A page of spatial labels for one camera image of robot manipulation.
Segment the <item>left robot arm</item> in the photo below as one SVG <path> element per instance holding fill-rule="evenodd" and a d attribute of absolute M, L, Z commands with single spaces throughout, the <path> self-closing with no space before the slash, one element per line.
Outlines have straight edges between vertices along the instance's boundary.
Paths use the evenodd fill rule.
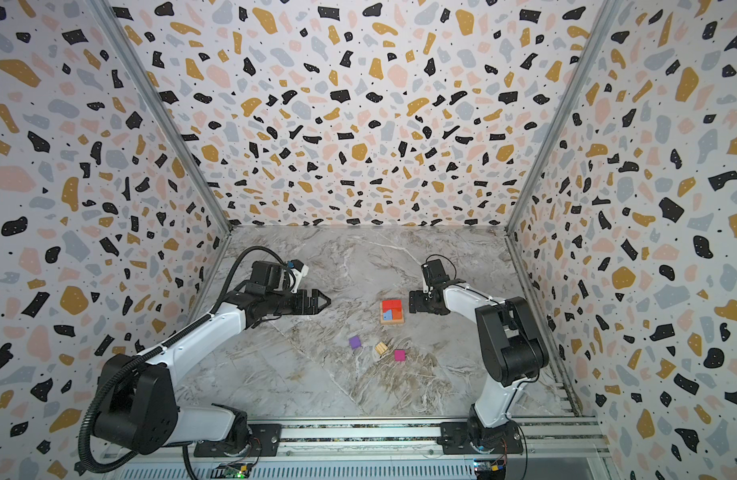
<path fill-rule="evenodd" d="M 182 407 L 176 388 L 186 374 L 232 338 L 282 316 L 313 316 L 332 300 L 300 288 L 308 266 L 257 261 L 250 277 L 224 285 L 218 305 L 158 345 L 136 355 L 116 354 L 102 368 L 98 390 L 82 422 L 78 449 L 92 457 L 96 437 L 134 455 L 191 443 L 214 444 L 232 455 L 252 446 L 248 415 L 234 407 Z"/>

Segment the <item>purple cube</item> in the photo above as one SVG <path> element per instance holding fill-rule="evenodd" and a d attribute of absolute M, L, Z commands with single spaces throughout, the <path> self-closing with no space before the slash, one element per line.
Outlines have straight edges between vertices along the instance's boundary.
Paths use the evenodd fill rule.
<path fill-rule="evenodd" d="M 360 341 L 360 337 L 358 337 L 358 335 L 351 337 L 350 340 L 348 340 L 348 343 L 350 343 L 350 348 L 352 349 L 358 349 L 362 347 L 362 341 Z"/>

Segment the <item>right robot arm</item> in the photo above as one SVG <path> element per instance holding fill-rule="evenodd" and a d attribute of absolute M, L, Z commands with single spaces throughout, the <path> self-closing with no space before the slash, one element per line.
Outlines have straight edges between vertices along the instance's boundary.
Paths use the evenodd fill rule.
<path fill-rule="evenodd" d="M 422 264 L 423 287 L 409 294 L 409 312 L 459 314 L 476 324 L 488 377 L 471 406 L 464 434 L 444 433 L 442 446 L 488 454 L 509 445 L 515 426 L 511 409 L 530 383 L 539 380 L 550 354 L 528 301 L 493 297 L 450 276 L 445 256 Z"/>

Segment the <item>red block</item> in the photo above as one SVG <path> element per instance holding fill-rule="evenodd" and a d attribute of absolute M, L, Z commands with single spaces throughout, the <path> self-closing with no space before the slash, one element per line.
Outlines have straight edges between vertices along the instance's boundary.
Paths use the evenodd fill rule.
<path fill-rule="evenodd" d="M 400 299 L 384 300 L 382 302 L 382 312 L 391 310 L 403 310 L 403 302 Z"/>

